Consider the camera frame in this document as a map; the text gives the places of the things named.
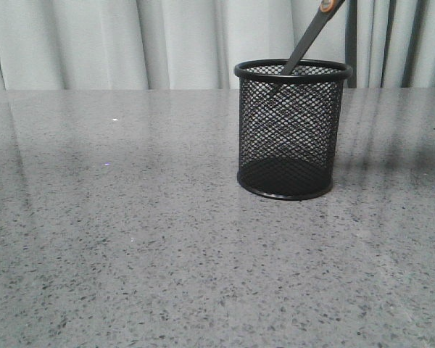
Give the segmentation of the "grey orange handled scissors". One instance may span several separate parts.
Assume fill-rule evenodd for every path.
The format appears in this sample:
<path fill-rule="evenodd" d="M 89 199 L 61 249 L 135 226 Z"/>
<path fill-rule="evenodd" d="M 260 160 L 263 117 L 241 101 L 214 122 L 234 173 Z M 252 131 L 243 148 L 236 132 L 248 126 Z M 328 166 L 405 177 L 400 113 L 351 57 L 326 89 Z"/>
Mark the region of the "grey orange handled scissors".
<path fill-rule="evenodd" d="M 345 0 L 325 0 L 320 3 L 311 23 L 284 65 L 282 75 L 292 74 L 327 22 L 338 12 L 344 2 Z"/>

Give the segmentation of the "grey pleated curtain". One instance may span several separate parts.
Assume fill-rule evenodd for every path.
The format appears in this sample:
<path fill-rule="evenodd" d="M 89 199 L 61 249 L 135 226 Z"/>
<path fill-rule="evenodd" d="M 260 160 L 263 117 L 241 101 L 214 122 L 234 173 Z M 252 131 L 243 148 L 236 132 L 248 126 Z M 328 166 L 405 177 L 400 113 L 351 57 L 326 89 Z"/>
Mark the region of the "grey pleated curtain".
<path fill-rule="evenodd" d="M 287 58 L 317 1 L 0 1 L 0 90 L 235 88 Z M 346 1 L 307 52 L 351 88 L 435 86 L 435 1 Z"/>

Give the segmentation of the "black mesh pen cup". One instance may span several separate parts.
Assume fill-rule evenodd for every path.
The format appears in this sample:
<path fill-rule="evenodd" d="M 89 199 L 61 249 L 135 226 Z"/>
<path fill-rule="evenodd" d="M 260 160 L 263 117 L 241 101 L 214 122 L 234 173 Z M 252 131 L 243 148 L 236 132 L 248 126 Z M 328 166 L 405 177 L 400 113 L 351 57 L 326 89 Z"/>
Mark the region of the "black mesh pen cup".
<path fill-rule="evenodd" d="M 239 168 L 247 191 L 271 199 L 306 200 L 333 186 L 344 82 L 352 68 L 303 59 L 284 75 L 285 59 L 234 67 L 239 79 Z"/>

